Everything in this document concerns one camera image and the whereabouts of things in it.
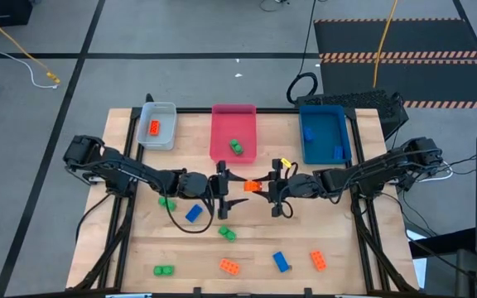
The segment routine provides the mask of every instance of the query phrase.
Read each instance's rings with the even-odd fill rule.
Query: blue bin
[[[306,164],[339,165],[351,159],[344,108],[337,105],[299,107],[301,149]],[[335,158],[342,148],[342,157]]]

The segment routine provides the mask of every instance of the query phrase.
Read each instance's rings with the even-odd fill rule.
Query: white cable
[[[443,163],[446,165],[447,169],[446,171],[449,172],[448,175],[444,177],[436,177],[436,178],[427,178],[423,180],[418,180],[416,182],[428,182],[428,181],[438,181],[438,180],[447,180],[448,178],[452,177],[454,175],[454,171],[452,170],[452,167],[446,163],[446,161],[443,161]]]
[[[17,61],[17,62],[19,62],[19,63],[21,63],[21,64],[23,64],[23,65],[25,65],[25,66],[29,69],[29,72],[31,73],[31,82],[32,82],[32,84],[35,85],[36,87],[42,88],[42,89],[57,89],[57,88],[58,88],[58,85],[57,85],[57,84],[52,85],[52,86],[42,86],[42,85],[37,84],[37,83],[34,81],[34,73],[32,72],[32,68],[29,66],[29,64],[28,64],[27,62],[22,61],[22,60],[19,60],[19,59],[17,59],[17,58],[14,58],[14,57],[12,57],[11,55],[9,55],[9,54],[7,54],[7,53],[3,53],[3,52],[1,52],[1,51],[0,51],[0,54],[1,54],[1,55],[4,55],[5,57],[8,57],[8,58],[10,58],[10,59],[12,59],[12,60],[15,60],[15,61]]]
[[[435,177],[435,178],[426,178],[426,179],[421,179],[421,180],[417,180],[415,182],[419,183],[419,182],[429,182],[429,181],[439,181],[439,180],[447,180],[449,179],[450,177],[452,177],[454,175],[454,171],[452,170],[452,167],[446,163],[446,161],[443,161],[443,163],[446,165],[447,169],[446,169],[446,172],[448,172],[449,174],[444,176],[444,177]],[[388,182],[388,184],[390,185],[396,185],[398,183],[398,180],[391,180]]]

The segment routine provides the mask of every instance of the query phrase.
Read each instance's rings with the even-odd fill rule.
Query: green lego brick
[[[174,275],[174,266],[155,266],[155,276],[172,276]]]
[[[163,269],[161,269],[161,266],[154,267],[154,275],[155,276],[163,275]]]
[[[176,210],[176,203],[174,201],[171,201],[170,199],[167,200],[169,202],[169,210],[174,211]],[[161,206],[165,207],[165,198],[164,197],[159,197],[159,200],[157,201]]]
[[[225,236],[225,234],[229,231],[228,227],[222,226],[219,228],[219,234]]]
[[[244,149],[242,148],[242,146],[240,146],[239,141],[235,139],[229,141],[229,145],[231,146],[231,149],[236,155],[240,155],[244,152]]]
[[[235,239],[237,238],[237,234],[235,234],[233,231],[231,231],[230,229],[228,229],[228,227],[226,226],[222,226],[220,227],[219,229],[219,234],[224,236],[226,239],[228,239],[230,242],[233,242],[235,241]]]
[[[230,242],[234,242],[235,239],[237,238],[237,235],[231,231],[228,231],[226,234],[225,234],[225,237],[230,241]]]

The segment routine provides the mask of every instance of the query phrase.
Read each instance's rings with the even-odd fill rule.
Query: yellow cable
[[[377,59],[374,61],[374,75],[373,75],[373,88],[377,86],[377,77],[378,77],[378,62],[380,61],[380,54],[382,54],[382,46],[386,40],[386,35],[388,34],[389,23],[393,19],[393,14],[395,13],[395,8],[397,8],[398,0],[395,0],[393,7],[391,7],[391,12],[389,13],[388,22],[386,22],[386,27],[384,28],[384,33],[382,34],[382,39],[380,40],[380,45],[378,46]]]
[[[20,49],[20,51],[25,54],[25,56],[27,56],[29,59],[33,60],[34,62],[36,62],[38,65],[40,65],[41,67],[43,67],[44,69],[47,70],[47,77],[49,77],[49,79],[52,79],[53,81],[55,81],[55,83],[59,84],[60,83],[60,80],[58,79],[58,77],[56,77],[55,74],[53,74],[49,68],[44,65],[43,63],[41,63],[38,59],[34,58],[33,56],[31,56],[29,53],[27,53],[27,51],[25,49],[22,48],[22,46],[20,46],[20,44],[17,43],[17,41],[15,41],[11,36],[9,36],[1,27],[0,27],[0,32],[6,37],[8,38],[8,40],[12,41],[12,43],[17,46],[18,49]]]

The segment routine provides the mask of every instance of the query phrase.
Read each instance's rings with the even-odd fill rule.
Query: plastic bin
[[[257,157],[257,108],[252,104],[216,104],[211,116],[210,156],[214,162],[252,163]],[[243,153],[229,145],[237,140]]]
[[[152,120],[159,121],[157,136],[151,136],[148,132]],[[137,142],[148,150],[171,150],[174,147],[177,122],[175,104],[145,103],[137,128]]]
[[[306,164],[337,165],[351,159],[345,113],[341,106],[301,106],[299,125]]]

